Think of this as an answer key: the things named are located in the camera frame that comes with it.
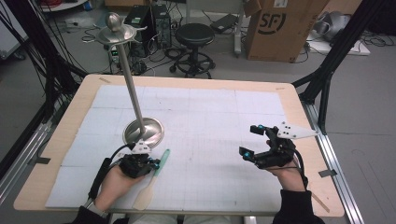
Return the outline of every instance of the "black wheel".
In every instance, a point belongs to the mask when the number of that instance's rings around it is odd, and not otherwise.
[[[169,68],[169,72],[175,73],[175,72],[176,72],[176,67],[175,67],[174,65],[172,65],[172,66]]]

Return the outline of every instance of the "white paper sheet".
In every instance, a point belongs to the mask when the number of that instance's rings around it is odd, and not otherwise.
[[[143,117],[158,119],[164,138],[150,154],[171,154],[154,186],[148,209],[165,211],[275,212],[277,179],[243,161],[239,147],[268,150],[265,136],[250,125],[274,126],[285,120],[273,92],[136,87]],[[67,152],[47,207],[79,207],[105,157],[123,145],[122,132],[135,119],[125,86],[104,85],[97,92]],[[152,174],[114,205],[130,209]]]

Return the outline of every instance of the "person's left hand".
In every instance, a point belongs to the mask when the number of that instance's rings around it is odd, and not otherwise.
[[[101,191],[94,202],[95,206],[105,212],[118,198],[126,194],[133,185],[143,178],[145,177],[139,176],[133,179],[125,175],[118,165],[114,166],[102,183]]]

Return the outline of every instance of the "black metal frame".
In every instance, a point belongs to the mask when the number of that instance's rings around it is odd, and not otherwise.
[[[321,92],[318,126],[323,134],[326,134],[325,122],[332,75],[387,1],[392,0],[362,0],[320,67],[308,76],[291,83],[297,88],[309,82],[304,92],[299,94],[300,100],[309,105],[315,103],[315,99]]]

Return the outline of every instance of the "black stool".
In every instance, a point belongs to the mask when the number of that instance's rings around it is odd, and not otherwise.
[[[198,52],[198,48],[213,42],[215,38],[213,30],[201,23],[188,23],[180,26],[175,36],[180,44],[186,46],[187,49],[191,49],[192,52],[186,52],[178,56],[169,71],[174,73],[178,68],[186,74],[185,77],[189,75],[195,77],[195,75],[207,73],[207,77],[211,79],[212,76],[210,76],[209,69],[215,68],[216,65],[209,56]]]

